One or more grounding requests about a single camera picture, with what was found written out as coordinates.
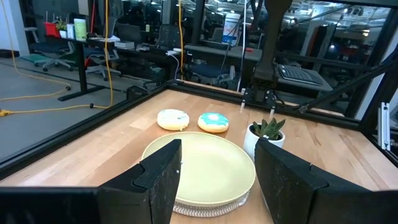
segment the potted plant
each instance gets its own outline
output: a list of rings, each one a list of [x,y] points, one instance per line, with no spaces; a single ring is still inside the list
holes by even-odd
[[[58,21],[57,30],[60,31],[61,38],[67,38],[67,22]]]
[[[269,142],[278,147],[282,147],[285,141],[285,134],[280,130],[285,124],[285,120],[277,122],[275,118],[268,124],[266,120],[262,120],[261,124],[253,122],[246,130],[244,136],[243,150],[254,161],[254,150],[256,143],[260,137],[265,137]]]

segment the plate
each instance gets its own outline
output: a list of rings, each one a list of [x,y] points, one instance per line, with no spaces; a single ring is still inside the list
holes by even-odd
[[[252,187],[256,170],[250,157],[221,137],[198,132],[179,132],[151,142],[142,159],[173,139],[182,140],[181,177],[176,202],[196,207],[226,205]]]

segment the green leaf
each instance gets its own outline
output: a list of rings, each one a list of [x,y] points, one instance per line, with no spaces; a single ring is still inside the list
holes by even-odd
[[[254,132],[261,133],[260,127],[256,122],[253,122]]]
[[[279,134],[275,134],[272,137],[269,138],[269,140],[278,140]]]
[[[267,126],[268,126],[267,121],[263,119],[261,123],[261,129],[264,130]]]
[[[263,136],[266,135],[269,138],[274,135],[275,129],[271,125],[268,125],[263,132],[261,133]]]
[[[271,122],[269,123],[269,125],[272,126],[272,127],[274,127],[274,126],[276,125],[276,119],[273,118],[273,119],[271,120]]]
[[[278,132],[284,126],[285,122],[286,122],[286,120],[284,119],[283,121],[277,123],[275,125],[275,131]]]

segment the donut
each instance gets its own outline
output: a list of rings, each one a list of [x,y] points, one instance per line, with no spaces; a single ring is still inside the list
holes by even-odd
[[[222,133],[228,129],[229,121],[219,113],[204,113],[200,115],[198,125],[209,133]]]
[[[189,124],[189,116],[180,110],[162,110],[157,114],[157,124],[166,130],[182,131]]]

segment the white container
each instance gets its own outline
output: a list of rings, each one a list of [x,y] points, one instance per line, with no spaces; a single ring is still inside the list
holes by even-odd
[[[60,30],[61,38],[67,38],[67,32],[65,30]]]
[[[241,15],[228,13],[225,15],[224,32],[223,32],[223,43],[231,43],[236,45],[239,37],[239,18]]]
[[[75,38],[75,25],[67,24],[67,36],[69,39]]]
[[[87,38],[86,20],[74,19],[76,40],[85,41]]]
[[[255,134],[253,134],[250,131],[251,126],[252,126],[252,124],[250,124],[246,130],[246,134],[244,136],[244,141],[243,141],[243,150],[250,156],[250,158],[254,162],[254,150],[256,148],[256,143],[260,137],[256,136]],[[284,145],[284,141],[285,141],[285,134],[282,131],[279,131],[279,134],[282,135],[282,139],[276,140],[276,141],[269,140],[269,142],[271,142],[272,144],[274,144],[278,147],[282,147]]]

